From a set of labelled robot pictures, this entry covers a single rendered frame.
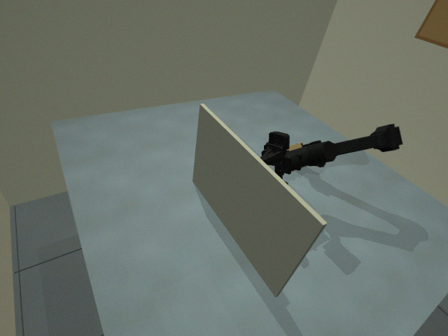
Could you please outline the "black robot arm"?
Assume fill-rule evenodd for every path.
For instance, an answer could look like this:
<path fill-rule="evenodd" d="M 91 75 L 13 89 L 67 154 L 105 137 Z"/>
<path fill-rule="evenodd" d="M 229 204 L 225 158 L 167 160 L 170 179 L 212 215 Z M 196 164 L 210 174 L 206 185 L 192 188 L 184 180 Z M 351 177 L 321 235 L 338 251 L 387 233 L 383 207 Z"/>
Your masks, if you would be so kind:
<path fill-rule="evenodd" d="M 337 155 L 362 151 L 369 148 L 378 149 L 381 152 L 394 151 L 403 144 L 400 128 L 394 124 L 377 127 L 370 136 L 332 143 L 330 141 L 314 141 L 301 148 L 297 148 L 304 158 L 303 166 L 324 167 L 327 162 L 332 162 Z"/>

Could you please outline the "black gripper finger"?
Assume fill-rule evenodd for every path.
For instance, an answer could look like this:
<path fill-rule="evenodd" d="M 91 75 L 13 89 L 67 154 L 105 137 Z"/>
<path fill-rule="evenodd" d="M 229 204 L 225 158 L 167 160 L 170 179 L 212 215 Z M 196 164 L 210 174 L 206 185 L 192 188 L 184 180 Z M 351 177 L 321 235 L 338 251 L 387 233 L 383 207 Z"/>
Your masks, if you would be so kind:
<path fill-rule="evenodd" d="M 263 162 L 270 162 L 273 160 L 278 160 L 280 158 L 283 158 L 283 148 L 280 146 L 275 146 L 273 144 L 268 144 L 267 145 L 267 151 L 265 152 L 264 155 L 262 155 L 260 157 L 260 159 Z"/>

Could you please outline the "grey flat panel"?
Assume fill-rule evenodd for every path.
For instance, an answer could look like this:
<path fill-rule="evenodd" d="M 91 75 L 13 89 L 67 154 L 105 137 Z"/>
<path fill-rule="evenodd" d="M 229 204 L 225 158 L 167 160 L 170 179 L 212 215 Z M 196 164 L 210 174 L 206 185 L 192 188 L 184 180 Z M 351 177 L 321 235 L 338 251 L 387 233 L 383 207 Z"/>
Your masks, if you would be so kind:
<path fill-rule="evenodd" d="M 327 223 L 204 104 L 192 181 L 279 296 Z"/>

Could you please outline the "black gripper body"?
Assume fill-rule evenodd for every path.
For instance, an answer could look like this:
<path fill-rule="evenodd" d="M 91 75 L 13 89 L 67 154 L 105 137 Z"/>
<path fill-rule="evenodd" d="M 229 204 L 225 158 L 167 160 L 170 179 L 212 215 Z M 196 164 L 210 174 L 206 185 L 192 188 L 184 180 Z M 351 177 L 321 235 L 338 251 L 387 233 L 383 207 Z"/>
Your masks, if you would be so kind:
<path fill-rule="evenodd" d="M 294 169 L 300 171 L 304 158 L 298 150 L 287 150 L 290 146 L 290 135 L 283 132 L 270 132 L 269 143 L 283 148 L 283 158 L 275 160 L 275 173 L 283 180 L 283 175 L 291 174 Z"/>

